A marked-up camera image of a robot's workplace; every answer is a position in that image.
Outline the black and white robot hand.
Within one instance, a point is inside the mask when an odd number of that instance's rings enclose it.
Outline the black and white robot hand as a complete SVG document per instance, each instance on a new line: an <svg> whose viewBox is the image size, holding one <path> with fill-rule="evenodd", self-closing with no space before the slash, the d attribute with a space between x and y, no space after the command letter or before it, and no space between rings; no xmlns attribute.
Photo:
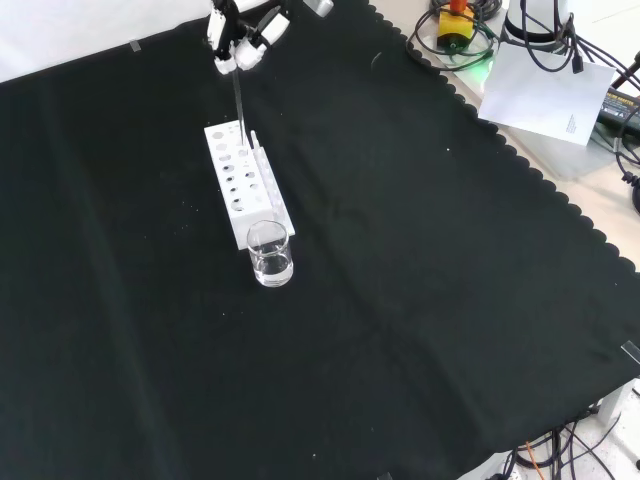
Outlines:
<svg viewBox="0 0 640 480"><path fill-rule="evenodd" d="M206 39L218 72L253 69L290 21L290 1L212 1Z"/></svg>

